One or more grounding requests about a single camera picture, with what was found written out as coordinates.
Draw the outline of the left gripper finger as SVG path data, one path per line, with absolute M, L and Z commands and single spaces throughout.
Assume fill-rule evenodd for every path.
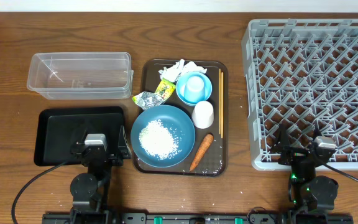
M 117 142 L 117 148 L 118 148 L 119 152 L 121 153 L 121 156 L 123 159 L 130 159 L 132 157 L 131 149 L 127 142 L 126 132 L 125 132 L 123 125 L 121 125 L 120 130 L 119 130 L 119 138 L 118 138 L 118 142 Z
M 85 138 L 88 134 L 88 128 L 83 124 L 79 124 L 77 127 L 73 129 L 71 134 L 71 148 L 70 149 L 80 149 L 85 145 Z

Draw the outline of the white rice pile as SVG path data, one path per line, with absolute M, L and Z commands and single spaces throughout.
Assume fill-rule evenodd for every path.
M 160 119 L 148 122 L 139 134 L 139 141 L 145 153 L 159 161 L 171 159 L 180 152 L 178 138 Z

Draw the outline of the dark blue plate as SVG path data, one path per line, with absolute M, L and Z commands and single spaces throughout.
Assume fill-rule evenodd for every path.
M 148 156 L 140 145 L 139 134 L 148 122 L 160 119 L 163 125 L 178 138 L 180 152 L 171 159 L 157 160 Z M 175 166 L 184 161 L 195 145 L 195 127 L 190 117 L 181 109 L 160 105 L 143 111 L 135 120 L 131 129 L 131 144 L 135 155 L 147 165 L 158 168 Z

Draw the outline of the orange carrot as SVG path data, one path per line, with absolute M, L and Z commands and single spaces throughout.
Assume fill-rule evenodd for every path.
M 204 139 L 202 140 L 202 142 L 196 152 L 195 158 L 193 159 L 193 161 L 191 163 L 190 172 L 196 169 L 196 167 L 202 160 L 204 154 L 209 149 L 209 147 L 213 143 L 213 141 L 214 141 L 214 136 L 212 134 L 207 134 L 204 137 Z

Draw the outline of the white cup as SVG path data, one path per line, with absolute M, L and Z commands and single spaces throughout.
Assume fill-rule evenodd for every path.
M 200 101 L 195 105 L 191 115 L 193 124 L 199 129 L 206 129 L 214 122 L 214 108 L 208 101 Z

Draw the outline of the light blue cup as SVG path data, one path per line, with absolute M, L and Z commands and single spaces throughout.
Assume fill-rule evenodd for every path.
M 200 76 L 191 76 L 185 83 L 184 98 L 189 103 L 197 103 L 204 99 L 204 80 Z

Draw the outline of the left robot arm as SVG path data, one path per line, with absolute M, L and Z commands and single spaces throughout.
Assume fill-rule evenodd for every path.
M 69 223 L 120 223 L 121 216 L 108 205 L 111 183 L 111 170 L 122 166 L 125 159 L 131 158 L 124 126 L 108 144 L 103 133 L 83 131 L 82 137 L 70 148 L 70 154 L 87 168 L 77 175 L 70 184 L 73 207 Z

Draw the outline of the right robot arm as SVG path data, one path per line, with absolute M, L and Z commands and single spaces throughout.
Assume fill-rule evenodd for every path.
M 290 144 L 290 135 L 280 124 L 272 151 L 279 153 L 278 163 L 290 166 L 288 198 L 294 208 L 279 215 L 277 223 L 328 223 L 328 212 L 334 209 L 339 188 L 336 180 L 316 175 L 316 168 L 325 165 L 336 152 L 333 139 L 323 136 L 318 129 L 306 147 Z

